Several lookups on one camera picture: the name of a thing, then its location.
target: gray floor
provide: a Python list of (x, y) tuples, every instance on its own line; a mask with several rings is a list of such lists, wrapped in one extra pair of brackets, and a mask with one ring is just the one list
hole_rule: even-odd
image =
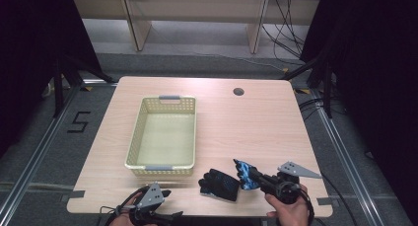
[[(283, 69), (292, 70), (298, 67), (274, 59), (273, 45), (266, 34), (261, 36), (258, 53), (250, 54), (244, 25), (156, 22), (144, 50), (140, 52), (133, 50), (127, 25), (123, 21), (86, 20), (85, 25), (104, 72), (113, 78), (123, 75), (149, 75), (277, 79), (283, 75)], [(268, 26), (267, 29), (272, 34), (275, 33), (274, 27)], [(305, 37), (307, 30), (307, 27), (295, 27), (301, 38)], [(293, 45), (285, 38), (282, 40), (289, 46)], [(298, 62), (293, 55), (283, 50), (277, 49), (276, 55), (286, 61)], [(95, 78), (85, 73), (82, 75), (85, 78)], [(295, 78), (292, 81), (293, 86), (303, 87), (308, 75), (309, 72), (306, 72)], [(77, 90), (9, 225), (96, 225), (98, 214), (71, 214), (66, 210), (66, 200), (77, 181), (114, 89), (114, 86), (94, 86), (91, 91)], [(296, 98), (301, 104), (312, 99), (313, 95), (296, 94)], [(48, 131), (53, 121), (53, 107), (53, 96), (45, 97), (37, 107), (33, 119), (28, 121), (21, 141), (12, 146), (0, 160), (1, 201), (7, 198), (13, 183), (19, 181), (42, 141), (43, 134)], [(80, 120), (87, 121), (88, 125), (82, 133), (69, 133), (68, 130), (80, 128), (80, 125), (72, 123), (77, 112), (90, 112), (79, 117)], [(332, 121), (344, 147), (348, 150), (384, 225), (411, 225), (379, 167), (373, 159), (365, 156), (367, 147), (339, 101), (332, 101), (332, 113)], [(357, 225), (372, 225), (367, 212), (361, 206), (359, 195), (347, 177), (335, 143), (323, 124), (321, 112), (311, 105), (302, 111), (302, 115), (320, 169), (335, 185), (333, 188), (325, 181), (334, 212), (331, 217), (322, 221), (326, 225), (354, 225), (349, 209)], [(348, 209), (337, 190), (345, 199)], [(264, 218), (255, 222), (251, 220), (250, 224), (265, 225), (266, 222), (274, 225), (273, 221)], [(184, 221), (183, 225), (233, 223), (236, 222), (206, 219), (193, 223)]]

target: black glove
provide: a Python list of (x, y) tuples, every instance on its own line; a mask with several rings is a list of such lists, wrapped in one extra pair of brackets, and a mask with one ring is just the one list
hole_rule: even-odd
[(199, 180), (199, 185), (200, 193), (236, 201), (240, 181), (218, 170), (211, 169), (209, 173), (204, 174), (203, 179)]

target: yellow basket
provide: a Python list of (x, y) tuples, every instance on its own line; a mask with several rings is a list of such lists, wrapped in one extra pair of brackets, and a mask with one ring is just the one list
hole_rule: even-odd
[(136, 176), (191, 175), (195, 160), (196, 99), (142, 100), (125, 166)]

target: wire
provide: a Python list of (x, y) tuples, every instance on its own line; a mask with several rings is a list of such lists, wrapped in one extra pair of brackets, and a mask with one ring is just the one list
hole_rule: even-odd
[(106, 208), (106, 209), (110, 209), (110, 211), (108, 211), (107, 212), (107, 214), (110, 214), (110, 213), (112, 213), (114, 210), (115, 210), (115, 208), (112, 208), (112, 207), (108, 207), (108, 206), (102, 206), (101, 207), (101, 210), (100, 210), (100, 213), (99, 213), (99, 217), (98, 217), (98, 221), (96, 222), (96, 226), (99, 226), (100, 224), (101, 224), (101, 221), (102, 221), (102, 210), (104, 209), (104, 208)]
[(280, 36), (280, 32), (279, 32), (279, 34), (276, 36), (276, 38), (274, 37), (274, 36), (272, 36), (268, 31), (267, 31), (267, 29), (265, 29), (265, 27), (264, 26), (262, 26), (262, 28), (264, 29), (264, 31), (265, 31), (265, 33), (270, 37), (270, 39), (274, 42), (274, 44), (273, 45), (279, 45), (279, 46), (281, 46), (283, 49), (285, 49), (285, 50), (287, 50), (289, 53), (291, 53), (292, 55), (294, 55), (294, 56), (296, 56), (296, 57), (298, 57), (299, 58), (299, 54), (296, 52), (296, 51), (294, 51), (294, 50), (292, 50), (291, 48), (289, 48), (287, 45), (285, 45), (285, 44), (283, 44), (282, 42), (280, 42), (279, 40), (278, 40), (278, 37)]
[(286, 45), (284, 45), (283, 43), (281, 43), (280, 41), (278, 41), (277, 40), (277, 38), (275, 38), (275, 37), (273, 37), (268, 31), (267, 31), (267, 29), (265, 29), (265, 27), (263, 26), (262, 27), (263, 29), (264, 29), (264, 31), (265, 31), (265, 33), (270, 37), (270, 39), (273, 41), (273, 53), (274, 53), (274, 57), (276, 57), (276, 59), (277, 60), (279, 60), (279, 61), (281, 61), (281, 62), (284, 62), (284, 63), (288, 63), (288, 64), (292, 64), (292, 65), (304, 65), (304, 64), (300, 64), (300, 63), (294, 63), (294, 62), (290, 62), (290, 61), (285, 61), (285, 60), (282, 60), (282, 59), (280, 59), (278, 56), (277, 56), (277, 54), (276, 54), (276, 44), (277, 45), (279, 45), (279, 46), (281, 46), (283, 49), (285, 49), (285, 50), (287, 50), (287, 51), (289, 51), (290, 53), (292, 53), (293, 54), (293, 50), (292, 49), (290, 49), (289, 47), (287, 47)]
[[(339, 100), (339, 98), (340, 97), (338, 97), (338, 96), (330, 97), (331, 100)], [(299, 104), (299, 110), (301, 110), (302, 108), (304, 108), (304, 107), (306, 107), (308, 105), (314, 104), (316, 102), (322, 102), (323, 99), (324, 98), (317, 98), (317, 99), (311, 99), (311, 100), (308, 100), (306, 102), (303, 102), (303, 103)]]
[(308, 211), (310, 212), (310, 215), (308, 216), (308, 225), (311, 225), (314, 221), (314, 207), (311, 202), (310, 197), (308, 196), (308, 193), (304, 191), (303, 189), (299, 189), (300, 193), (299, 196), (305, 201), (308, 207)]
[(342, 196), (342, 194), (340, 193), (340, 191), (337, 189), (337, 187), (329, 180), (329, 178), (323, 172), (320, 172), (320, 174), (323, 176), (324, 179), (326, 179), (326, 181), (332, 186), (332, 188), (334, 188), (335, 192), (338, 194), (342, 203), (344, 204), (345, 208), (347, 209), (348, 214), (350, 214), (350, 217), (353, 220), (353, 224), (355, 226), (357, 226), (358, 224), (357, 224), (356, 218), (354, 217), (353, 212), (351, 211), (350, 207), (348, 206), (347, 202), (345, 201), (345, 199)]
[[(294, 55), (297, 54), (296, 56), (299, 58), (301, 56), (301, 52), (302, 52), (301, 45), (303, 45), (304, 41), (301, 38), (299, 38), (298, 36), (296, 36), (296, 34), (295, 34), (295, 31), (293, 29), (293, 24), (292, 24), (292, 14), (291, 14), (291, 11), (290, 11), (290, 7), (291, 7), (291, 4), (292, 4), (292, 0), (287, 0), (287, 2), (288, 2), (287, 12), (286, 12), (286, 15), (285, 15), (283, 13), (283, 10), (282, 10), (280, 4), (279, 4), (279, 1), (276, 0), (277, 7), (279, 8), (280, 14), (282, 15), (282, 18), (283, 18), (283, 25), (282, 25), (282, 27), (280, 29), (277, 27), (277, 25), (275, 25), (276, 29), (279, 32), (277, 38), (280, 35), (282, 35), (283, 37), (289, 39), (290, 41), (293, 41), (295, 43), (295, 46), (296, 46), (296, 49), (298, 50), (298, 52), (292, 50), (291, 53), (294, 54)], [(291, 33), (291, 35), (292, 35), (293, 38), (289, 38), (289, 37), (287, 37), (286, 35), (284, 35), (282, 33), (282, 30), (283, 30), (283, 27), (284, 26), (287, 27), (287, 29), (289, 30), (289, 32)]]
[(313, 115), (316, 111), (318, 111), (320, 108), (322, 108), (322, 106), (320, 106), (320, 107), (316, 107), (316, 109), (314, 110), (314, 111), (312, 111), (308, 116), (306, 116), (305, 118), (304, 118), (304, 121), (306, 121), (309, 117), (311, 117), (311, 115)]
[(164, 36), (162, 36), (153, 26), (151, 26), (151, 29), (159, 36), (159, 37), (161, 37), (162, 39), (164, 39), (166, 42), (167, 42), (167, 44), (169, 44), (174, 50), (177, 50), (177, 51), (181, 51), (181, 52), (187, 52), (187, 53), (192, 53), (192, 54), (196, 54), (196, 55), (200, 55), (200, 56), (220, 56), (220, 57), (226, 57), (226, 58), (229, 58), (229, 59), (234, 59), (234, 60), (242, 60), (242, 61), (245, 61), (245, 62), (248, 62), (248, 63), (251, 63), (251, 64), (254, 64), (254, 65), (262, 65), (262, 66), (269, 66), (269, 67), (273, 67), (274, 69), (277, 69), (277, 70), (280, 70), (280, 71), (282, 71), (282, 72), (284, 72), (284, 70), (282, 69), (282, 68), (279, 68), (279, 67), (277, 67), (277, 66), (274, 66), (274, 65), (272, 65), (272, 64), (268, 64), (268, 63), (260, 63), (260, 62), (254, 62), (254, 61), (250, 61), (250, 60), (247, 60), (247, 59), (245, 59), (245, 58), (239, 58), (239, 57), (231, 57), (231, 56), (227, 56), (227, 55), (221, 55), (221, 54), (218, 54), (218, 53), (200, 53), (200, 52), (196, 52), (196, 51), (190, 51), (190, 50), (182, 50), (182, 49), (178, 49), (177, 47), (175, 47), (175, 46), (173, 46), (172, 45), (172, 43), (170, 42), (170, 40), (168, 39), (168, 38), (166, 38), (166, 37), (164, 37)]
[(139, 192), (143, 192), (144, 190), (148, 189), (149, 186), (144, 186), (142, 188), (139, 188), (138, 190), (134, 191), (133, 193), (131, 193), (120, 205), (118, 205), (116, 208), (111, 208), (111, 207), (107, 207), (107, 206), (102, 206), (101, 207), (101, 215), (99, 216), (98, 222), (97, 222), (97, 226), (99, 226), (101, 219), (102, 219), (102, 209), (103, 208), (108, 208), (111, 209), (111, 211), (109, 211), (108, 213), (111, 213), (110, 217), (107, 219), (107, 222), (105, 223), (105, 226), (109, 225), (115, 217), (117, 217), (117, 215), (119, 215), (120, 210), (125, 206), (125, 204), (131, 199), (133, 198), (137, 193)]

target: gray basket handle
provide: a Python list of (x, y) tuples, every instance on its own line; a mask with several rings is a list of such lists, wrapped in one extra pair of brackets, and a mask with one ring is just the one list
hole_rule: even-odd
[(172, 171), (173, 166), (145, 166), (145, 171)]
[(161, 95), (159, 96), (160, 104), (166, 105), (178, 105), (181, 103), (180, 96), (167, 96)]
[(180, 96), (174, 95), (161, 95), (158, 97), (160, 100), (179, 100)]

